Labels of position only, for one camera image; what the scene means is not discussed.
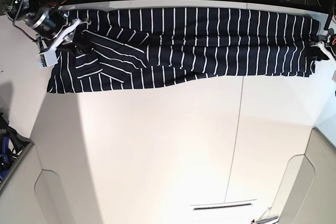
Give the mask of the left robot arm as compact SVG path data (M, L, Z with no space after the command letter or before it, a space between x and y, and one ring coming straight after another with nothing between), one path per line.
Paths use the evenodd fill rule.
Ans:
M335 47L335 0L68 0L84 47L70 65L92 73L186 70L307 76Z

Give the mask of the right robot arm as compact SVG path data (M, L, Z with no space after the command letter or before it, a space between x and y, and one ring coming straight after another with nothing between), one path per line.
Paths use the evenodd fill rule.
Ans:
M59 9L66 1L3 0L3 12L16 29L17 22L22 20L36 33L36 38L29 36L29 39L39 47L42 57L57 50L74 56L88 54L92 45L81 29L91 21L89 18L69 20L69 14Z

